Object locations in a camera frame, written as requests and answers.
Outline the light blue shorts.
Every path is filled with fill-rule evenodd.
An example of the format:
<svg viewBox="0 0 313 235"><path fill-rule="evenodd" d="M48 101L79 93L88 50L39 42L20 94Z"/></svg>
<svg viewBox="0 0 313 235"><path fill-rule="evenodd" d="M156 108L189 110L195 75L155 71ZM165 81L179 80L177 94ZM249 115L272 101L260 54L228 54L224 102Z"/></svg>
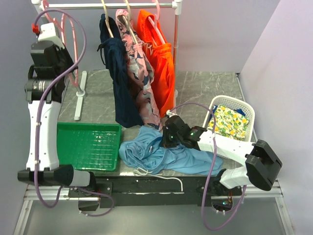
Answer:
<svg viewBox="0 0 313 235"><path fill-rule="evenodd" d="M182 174L208 175L213 153L190 149L184 145L174 148L160 146L162 134L142 126L132 141L121 143L119 156L131 168L141 168L156 175L169 169Z"/></svg>

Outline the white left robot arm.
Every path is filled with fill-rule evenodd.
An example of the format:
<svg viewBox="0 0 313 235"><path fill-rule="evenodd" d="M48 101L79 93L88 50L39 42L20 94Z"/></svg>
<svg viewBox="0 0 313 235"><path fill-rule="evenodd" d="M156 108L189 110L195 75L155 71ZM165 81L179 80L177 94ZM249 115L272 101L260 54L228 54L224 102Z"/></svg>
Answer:
<svg viewBox="0 0 313 235"><path fill-rule="evenodd" d="M62 42L53 23L33 30L37 42L31 45L33 64L25 85L30 115L30 149L24 170L18 180L39 186L80 187L87 197L97 192L93 173L76 170L71 164L60 164L57 153L57 122L68 85L68 75L78 67Z"/></svg>

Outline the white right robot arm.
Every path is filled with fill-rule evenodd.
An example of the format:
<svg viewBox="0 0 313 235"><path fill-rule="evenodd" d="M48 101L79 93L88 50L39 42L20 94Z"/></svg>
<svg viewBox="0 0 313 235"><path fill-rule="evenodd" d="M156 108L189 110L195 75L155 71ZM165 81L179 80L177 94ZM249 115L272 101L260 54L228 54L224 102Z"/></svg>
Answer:
<svg viewBox="0 0 313 235"><path fill-rule="evenodd" d="M179 144L189 149L216 153L240 164L240 167L222 169L217 174L214 190L220 195L243 185L270 191L283 165L266 141L230 139L200 126L189 127L180 116L169 114L163 126L161 145L173 148Z"/></svg>

